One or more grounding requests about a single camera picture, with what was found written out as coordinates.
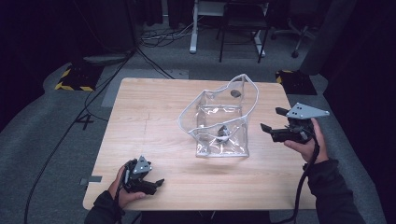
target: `hand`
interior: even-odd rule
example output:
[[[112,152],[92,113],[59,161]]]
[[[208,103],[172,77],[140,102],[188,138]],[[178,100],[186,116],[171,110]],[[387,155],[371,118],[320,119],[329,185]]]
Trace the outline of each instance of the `hand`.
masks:
[[[113,181],[113,183],[111,183],[110,187],[108,188],[108,192],[110,192],[113,199],[116,197],[117,187],[119,186],[122,172],[124,169],[124,166],[119,169],[119,172],[117,173],[117,178]],[[128,203],[133,202],[134,200],[144,198],[145,196],[146,194],[144,192],[128,193],[125,189],[121,189],[119,194],[119,206],[120,208],[124,208]]]
[[[323,133],[320,130],[318,121],[316,119],[311,119],[311,120],[312,120],[312,123],[314,124],[315,136],[317,137],[317,140],[318,140],[318,143],[320,146],[318,158],[315,161],[315,163],[327,161],[329,159],[329,157],[327,156],[326,144],[324,142]],[[294,149],[294,150],[300,152],[303,159],[306,162],[309,162],[312,157],[312,154],[314,152],[315,141],[314,141],[314,139],[311,139],[305,144],[300,144],[300,143],[296,143],[296,142],[287,140],[284,142],[284,145],[286,147],[289,147],[291,149]]]

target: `black sleeve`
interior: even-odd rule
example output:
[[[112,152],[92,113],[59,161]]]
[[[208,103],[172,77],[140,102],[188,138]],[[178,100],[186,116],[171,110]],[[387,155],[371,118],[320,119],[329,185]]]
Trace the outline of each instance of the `black sleeve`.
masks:
[[[353,202],[353,192],[338,171],[338,161],[328,160],[312,166],[308,186],[317,197],[317,213],[323,223],[365,223]]]
[[[114,224],[120,212],[111,194],[105,190],[93,203],[93,208],[85,217],[85,224]]]

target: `clear plastic bag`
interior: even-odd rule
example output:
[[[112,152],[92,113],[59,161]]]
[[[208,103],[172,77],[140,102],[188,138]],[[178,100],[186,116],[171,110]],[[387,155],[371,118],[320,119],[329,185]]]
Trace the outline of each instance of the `clear plastic bag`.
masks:
[[[178,125],[197,141],[197,157],[248,157],[248,115],[259,89],[243,74],[215,91],[202,91],[180,114]]]

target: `office chair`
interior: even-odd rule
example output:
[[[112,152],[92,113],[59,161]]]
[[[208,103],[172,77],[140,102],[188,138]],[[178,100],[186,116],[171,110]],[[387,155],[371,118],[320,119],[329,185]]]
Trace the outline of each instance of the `office chair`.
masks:
[[[218,31],[216,39],[219,39],[219,33],[222,32],[221,49],[219,62],[221,63],[224,44],[246,44],[246,43],[225,43],[225,34],[228,31],[236,32],[250,32],[253,33],[251,40],[260,33],[260,30],[265,30],[264,38],[262,39],[262,47],[259,53],[258,63],[262,60],[262,53],[265,45],[265,40],[268,31],[271,28],[265,20],[265,3],[267,1],[258,0],[228,0],[224,6],[221,26]]]
[[[282,14],[282,12],[279,11],[279,5],[283,4],[281,7],[287,10],[286,20],[289,27],[289,29],[286,30],[274,31],[271,35],[271,39],[276,39],[277,35],[298,35],[299,39],[297,45],[291,54],[291,57],[297,58],[299,55],[298,49],[304,37],[308,37],[312,40],[315,39],[315,36],[310,31],[317,31],[320,28],[330,3],[331,0],[278,0],[270,3],[268,20],[271,21],[271,17],[275,17],[276,14]]]

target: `desk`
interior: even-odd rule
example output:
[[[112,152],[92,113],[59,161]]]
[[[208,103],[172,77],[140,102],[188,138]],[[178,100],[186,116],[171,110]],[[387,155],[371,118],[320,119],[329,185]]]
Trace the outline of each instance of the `desk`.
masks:
[[[200,0],[194,0],[194,13],[193,13],[193,25],[190,43],[190,53],[197,52],[198,42],[198,16],[222,16],[225,2],[206,2]],[[257,52],[260,54],[262,49],[262,42],[260,41],[260,32],[254,37],[254,43],[256,44]],[[262,51],[262,58],[265,56],[265,51]]]
[[[152,171],[145,180],[165,181],[153,196],[133,202],[131,210],[272,210],[292,209],[303,172],[299,153],[273,143],[260,122],[274,128],[287,124],[275,107],[290,108],[277,83],[256,83],[259,102],[248,126],[249,158],[195,157],[196,142],[177,125],[181,111],[203,89],[224,81],[125,78],[111,113],[83,205],[91,209],[119,168],[143,154]],[[315,209],[315,197],[304,185],[301,209]]]

